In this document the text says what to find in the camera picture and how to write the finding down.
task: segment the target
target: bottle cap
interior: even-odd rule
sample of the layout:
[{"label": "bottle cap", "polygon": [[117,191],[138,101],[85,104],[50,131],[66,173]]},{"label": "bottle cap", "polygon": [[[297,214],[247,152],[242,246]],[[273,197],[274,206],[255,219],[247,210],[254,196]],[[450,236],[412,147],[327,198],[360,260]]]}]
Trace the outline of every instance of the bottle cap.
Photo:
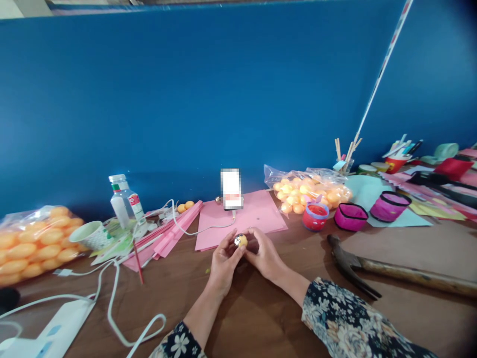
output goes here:
[{"label": "bottle cap", "polygon": [[109,177],[110,182],[118,181],[118,180],[126,180],[126,176],[124,174],[118,174],[118,175]]}]

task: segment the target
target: hammer head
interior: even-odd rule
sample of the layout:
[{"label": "hammer head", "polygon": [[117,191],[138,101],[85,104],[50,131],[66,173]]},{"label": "hammer head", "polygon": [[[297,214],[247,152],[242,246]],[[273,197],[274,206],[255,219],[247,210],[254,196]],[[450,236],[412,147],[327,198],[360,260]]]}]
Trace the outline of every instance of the hammer head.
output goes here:
[{"label": "hammer head", "polygon": [[333,254],[334,260],[343,276],[373,300],[381,298],[382,296],[379,292],[370,287],[354,273],[353,268],[362,268],[359,258],[352,253],[344,251],[340,246],[341,240],[336,235],[328,235],[327,239],[331,245],[331,253]]}]

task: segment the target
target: woman's left hand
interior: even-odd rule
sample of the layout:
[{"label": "woman's left hand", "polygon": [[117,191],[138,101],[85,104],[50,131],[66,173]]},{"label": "woman's left hand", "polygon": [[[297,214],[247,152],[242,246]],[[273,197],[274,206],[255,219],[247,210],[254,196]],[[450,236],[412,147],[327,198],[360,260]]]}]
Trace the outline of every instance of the woman's left hand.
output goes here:
[{"label": "woman's left hand", "polygon": [[236,232],[237,229],[230,231],[220,242],[212,256],[212,267],[207,287],[213,290],[221,299],[227,296],[232,285],[235,268],[245,253],[245,246],[240,246],[229,256],[230,248],[233,248]]}]

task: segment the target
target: plastic bag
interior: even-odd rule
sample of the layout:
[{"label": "plastic bag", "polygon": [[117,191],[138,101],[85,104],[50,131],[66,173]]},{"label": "plastic bag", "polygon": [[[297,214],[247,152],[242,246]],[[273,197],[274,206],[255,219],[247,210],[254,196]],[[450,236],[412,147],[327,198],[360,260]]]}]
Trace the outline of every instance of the plastic bag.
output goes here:
[{"label": "plastic bag", "polygon": [[83,224],[64,206],[5,216],[0,224],[0,287],[56,269],[87,251],[68,240]]},{"label": "plastic bag", "polygon": [[345,186],[347,178],[331,169],[307,168],[304,172],[286,173],[268,165],[263,168],[265,184],[282,201],[280,211],[284,214],[303,214],[309,201],[320,202],[331,210],[352,197],[351,190]]}]

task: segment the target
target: white paper cup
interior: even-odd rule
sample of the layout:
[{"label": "white paper cup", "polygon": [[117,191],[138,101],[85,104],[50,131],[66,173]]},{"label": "white paper cup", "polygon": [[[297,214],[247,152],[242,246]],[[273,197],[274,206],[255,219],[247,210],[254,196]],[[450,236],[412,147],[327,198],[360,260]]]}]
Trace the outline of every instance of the white paper cup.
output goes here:
[{"label": "white paper cup", "polygon": [[70,235],[70,242],[98,251],[111,244],[112,236],[101,221],[91,221],[74,230]]}]

